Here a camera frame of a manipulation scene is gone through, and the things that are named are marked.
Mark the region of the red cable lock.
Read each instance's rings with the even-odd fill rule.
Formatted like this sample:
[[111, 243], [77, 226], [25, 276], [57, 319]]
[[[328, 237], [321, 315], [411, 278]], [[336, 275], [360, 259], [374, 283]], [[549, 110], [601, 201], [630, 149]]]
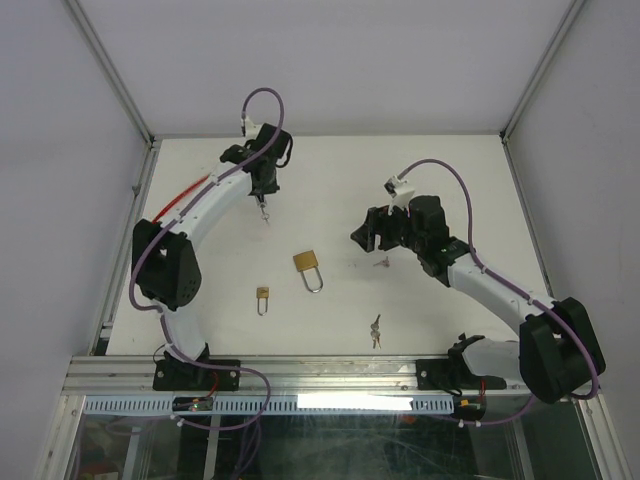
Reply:
[[176, 195], [171, 201], [169, 201], [153, 218], [153, 223], [158, 223], [172, 208], [174, 208], [178, 203], [180, 203], [185, 197], [192, 194], [195, 190], [197, 190], [203, 183], [208, 180], [209, 176], [204, 175], [187, 188], [185, 188], [182, 192]]

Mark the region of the silver key pair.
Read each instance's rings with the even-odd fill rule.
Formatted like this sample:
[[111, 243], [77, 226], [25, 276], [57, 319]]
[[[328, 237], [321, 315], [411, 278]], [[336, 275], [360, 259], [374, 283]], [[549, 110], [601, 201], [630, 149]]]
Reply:
[[257, 198], [257, 206], [260, 210], [261, 219], [267, 224], [270, 224], [270, 214], [268, 212], [268, 205], [265, 199]]

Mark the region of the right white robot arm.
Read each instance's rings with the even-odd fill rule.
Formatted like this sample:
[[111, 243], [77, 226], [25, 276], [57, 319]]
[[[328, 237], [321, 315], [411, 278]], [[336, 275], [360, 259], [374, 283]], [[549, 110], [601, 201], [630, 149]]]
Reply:
[[350, 237], [365, 252], [410, 250], [429, 277], [477, 301], [517, 334], [515, 341], [461, 335], [448, 351], [455, 385], [469, 387], [481, 377], [518, 381], [552, 404], [605, 371], [584, 305], [530, 293], [480, 267], [469, 245], [450, 234], [438, 197], [418, 196], [404, 208], [371, 207]]

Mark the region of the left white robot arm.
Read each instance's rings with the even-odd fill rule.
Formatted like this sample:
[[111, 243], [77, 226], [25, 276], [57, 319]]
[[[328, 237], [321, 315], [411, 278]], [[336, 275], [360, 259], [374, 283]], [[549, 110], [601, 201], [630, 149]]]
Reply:
[[229, 169], [205, 177], [205, 185], [172, 214], [142, 219], [133, 230], [129, 300], [140, 311], [160, 314], [175, 377], [198, 388], [209, 377], [209, 350], [196, 314], [189, 306], [202, 284], [197, 250], [214, 226], [238, 202], [253, 197], [264, 220], [266, 197], [279, 191], [277, 171], [288, 165], [292, 135], [264, 123], [220, 156]]

